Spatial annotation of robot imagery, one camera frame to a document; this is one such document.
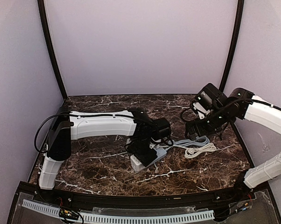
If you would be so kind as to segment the light blue power strip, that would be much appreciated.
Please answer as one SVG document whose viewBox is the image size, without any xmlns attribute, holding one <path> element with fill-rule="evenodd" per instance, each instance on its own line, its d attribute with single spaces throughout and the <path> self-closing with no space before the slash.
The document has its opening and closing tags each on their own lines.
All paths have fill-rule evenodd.
<svg viewBox="0 0 281 224">
<path fill-rule="evenodd" d="M 167 155 L 167 151 L 164 148 L 153 148 L 157 152 L 157 159 L 155 159 L 149 166 L 153 165 L 154 163 L 158 162 L 160 159 L 164 158 Z"/>
</svg>

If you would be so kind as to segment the white cube socket adapter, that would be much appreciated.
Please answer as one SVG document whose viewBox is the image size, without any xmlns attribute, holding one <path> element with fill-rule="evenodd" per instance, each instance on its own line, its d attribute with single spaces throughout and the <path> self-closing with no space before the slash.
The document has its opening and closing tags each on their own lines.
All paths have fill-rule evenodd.
<svg viewBox="0 0 281 224">
<path fill-rule="evenodd" d="M 130 156 L 130 162 L 135 173 L 139 173 L 146 168 L 134 155 Z"/>
</svg>

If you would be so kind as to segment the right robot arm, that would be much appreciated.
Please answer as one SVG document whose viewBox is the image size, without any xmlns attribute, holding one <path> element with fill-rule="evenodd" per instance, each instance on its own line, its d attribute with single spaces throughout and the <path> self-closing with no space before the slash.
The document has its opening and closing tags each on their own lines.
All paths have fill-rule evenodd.
<svg viewBox="0 0 281 224">
<path fill-rule="evenodd" d="M 212 83 L 208 83 L 195 96 L 190 109 L 198 115 L 194 120 L 186 120 L 185 137 L 198 137 L 224 131 L 224 125 L 236 119 L 260 124 L 281 135 L 281 108 L 265 101 L 253 92 L 236 88 L 226 96 Z M 250 190 L 281 175 L 281 152 L 261 165 L 240 173 L 234 184 L 235 189 Z"/>
</svg>

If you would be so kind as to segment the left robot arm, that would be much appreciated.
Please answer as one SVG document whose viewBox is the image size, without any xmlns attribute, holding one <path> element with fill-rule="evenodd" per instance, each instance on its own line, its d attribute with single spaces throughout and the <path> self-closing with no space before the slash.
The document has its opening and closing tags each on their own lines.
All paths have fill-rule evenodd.
<svg viewBox="0 0 281 224">
<path fill-rule="evenodd" d="M 151 119 L 142 108 L 119 112 L 85 113 L 60 110 L 52 120 L 44 147 L 36 150 L 45 155 L 39 187 L 52 190 L 62 163 L 71 156 L 71 141 L 94 136 L 129 137 L 125 149 L 144 167 L 166 155 L 159 144 L 172 146 L 170 123 L 165 118 Z"/>
</svg>

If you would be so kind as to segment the black table frame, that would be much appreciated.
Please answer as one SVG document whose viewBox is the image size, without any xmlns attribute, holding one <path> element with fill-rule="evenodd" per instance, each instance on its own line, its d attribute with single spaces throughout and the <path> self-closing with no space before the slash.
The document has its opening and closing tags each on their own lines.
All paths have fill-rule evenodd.
<svg viewBox="0 0 281 224">
<path fill-rule="evenodd" d="M 40 0 L 38 8 L 49 57 L 68 110 L 122 111 L 144 108 L 152 119 L 171 123 L 172 139 L 184 138 L 179 114 L 207 83 L 220 87 L 237 13 L 237 0 Z M 250 150 L 233 123 L 213 136 L 220 151 L 194 160 L 171 149 L 159 172 L 132 171 L 126 137 L 75 140 L 53 190 L 20 182 L 8 223 L 47 223 L 26 217 L 23 199 L 51 210 L 93 209 L 155 214 L 188 207 L 228 214 L 230 204 L 252 208 L 234 214 L 255 222 L 257 193 L 270 198 L 265 214 L 281 223 L 267 182 L 244 190 L 233 185 L 252 166 Z"/>
</svg>

